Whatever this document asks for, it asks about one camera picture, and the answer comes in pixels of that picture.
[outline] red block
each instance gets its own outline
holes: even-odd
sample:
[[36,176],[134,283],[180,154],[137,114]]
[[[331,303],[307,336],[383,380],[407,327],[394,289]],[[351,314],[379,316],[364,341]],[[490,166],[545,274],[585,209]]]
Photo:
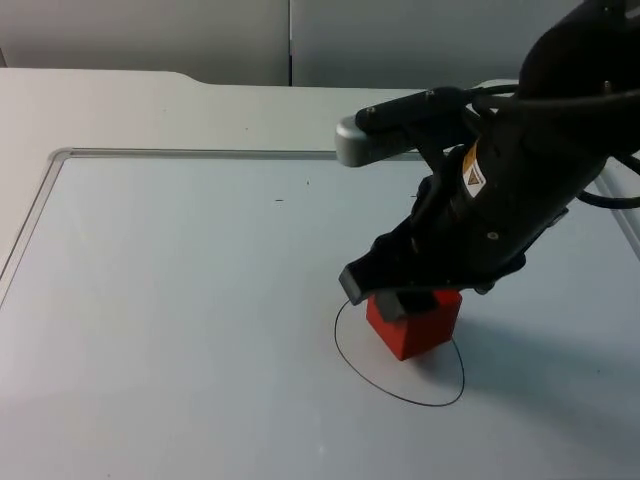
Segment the red block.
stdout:
[[456,290],[438,290],[433,295],[438,304],[435,308],[395,322],[382,319],[375,296],[367,301],[367,320],[398,360],[415,357],[451,340],[462,296]]

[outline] warning label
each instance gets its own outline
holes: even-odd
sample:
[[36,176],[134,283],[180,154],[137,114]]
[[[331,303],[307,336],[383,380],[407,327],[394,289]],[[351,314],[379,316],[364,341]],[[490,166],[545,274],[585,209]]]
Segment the warning label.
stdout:
[[482,170],[480,170],[480,165],[478,165],[478,159],[476,158],[476,144],[471,147],[464,157],[462,178],[464,179],[465,187],[467,187],[467,192],[474,198],[487,184],[487,180],[484,178]]

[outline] table surface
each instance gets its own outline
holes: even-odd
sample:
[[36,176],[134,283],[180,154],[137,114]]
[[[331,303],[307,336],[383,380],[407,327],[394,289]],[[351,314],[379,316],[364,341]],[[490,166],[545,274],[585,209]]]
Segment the table surface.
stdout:
[[[465,293],[466,391],[416,407],[332,329],[339,271],[426,167],[295,158],[67,160],[0,309],[2,478],[640,473],[640,263],[610,212],[572,205]],[[400,363],[362,306],[338,336],[395,393],[460,388],[451,344]]]

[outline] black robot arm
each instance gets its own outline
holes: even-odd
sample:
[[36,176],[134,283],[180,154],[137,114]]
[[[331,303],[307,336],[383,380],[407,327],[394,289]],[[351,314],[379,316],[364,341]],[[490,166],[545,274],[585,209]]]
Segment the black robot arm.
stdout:
[[640,148],[633,121],[640,28],[625,10],[615,0],[577,7],[536,43],[517,86],[438,88],[341,122],[343,163],[366,165],[416,148],[433,171],[410,215],[344,268],[340,282],[352,303],[380,292],[486,293],[525,265],[527,249],[574,198],[640,205],[583,192],[610,156],[640,171],[631,157]]

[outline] black cable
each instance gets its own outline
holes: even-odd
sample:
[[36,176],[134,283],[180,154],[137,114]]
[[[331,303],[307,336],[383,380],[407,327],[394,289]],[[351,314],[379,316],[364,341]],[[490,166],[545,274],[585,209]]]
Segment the black cable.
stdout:
[[495,95],[483,95],[483,92],[479,93],[471,102],[474,110],[478,108],[497,108],[504,111],[522,113],[576,114],[597,113],[602,110],[627,107],[631,104],[640,103],[640,89],[591,97],[546,100],[519,100],[514,97],[498,97]]
[[[638,160],[637,158],[631,155],[617,155],[614,156],[614,158],[629,170],[640,175],[640,160]],[[629,198],[612,198],[594,195],[593,193],[589,192],[581,192],[577,198],[587,205],[598,208],[608,208],[610,210],[631,210],[633,208],[640,208],[640,196]]]
[[589,192],[581,192],[578,200],[598,208],[608,208],[609,210],[631,210],[632,208],[640,208],[640,197],[632,198],[615,198],[601,197]]
[[460,400],[460,398],[462,397],[462,394],[464,393],[464,387],[465,387],[465,384],[466,384],[466,377],[465,377],[465,373],[464,373],[464,362],[462,361],[462,355],[460,354],[460,349],[458,348],[458,344],[456,343],[456,341],[453,338],[451,339],[451,342],[453,343],[453,346],[456,349],[456,354],[458,355],[458,360],[460,361],[460,371],[462,372],[462,385],[460,386],[460,391],[458,392],[458,395],[456,395],[456,398],[454,398],[453,400],[451,400],[449,402],[446,402],[446,403],[424,403],[424,402],[418,402],[416,400],[411,400],[410,398],[401,397],[400,395],[397,395],[397,394],[395,394],[393,392],[390,392],[389,390],[386,390],[386,389],[382,388],[380,385],[374,383],[372,380],[369,380],[367,377],[365,377],[349,361],[349,359],[346,357],[346,355],[342,351],[342,348],[340,348],[340,342],[338,342],[338,320],[340,319],[340,314],[342,314],[342,311],[344,310],[344,308],[347,306],[348,303],[349,303],[349,300],[344,302],[344,305],[342,305],[342,307],[340,307],[340,310],[338,310],[338,313],[336,314],[336,320],[335,320],[335,322],[333,324],[333,341],[336,344],[336,348],[338,349],[338,353],[340,354],[342,359],[345,361],[345,363],[347,365],[349,365],[349,367],[351,367],[351,369],[354,372],[356,372],[358,374],[358,376],[360,378],[362,378],[365,382],[367,382],[372,387],[377,388],[381,392],[386,393],[387,395],[390,395],[393,398],[397,398],[398,400],[402,400],[403,402],[411,403],[413,405],[419,405],[421,407],[436,407],[436,408],[438,408],[438,407],[448,407],[449,405],[453,405],[458,400]]

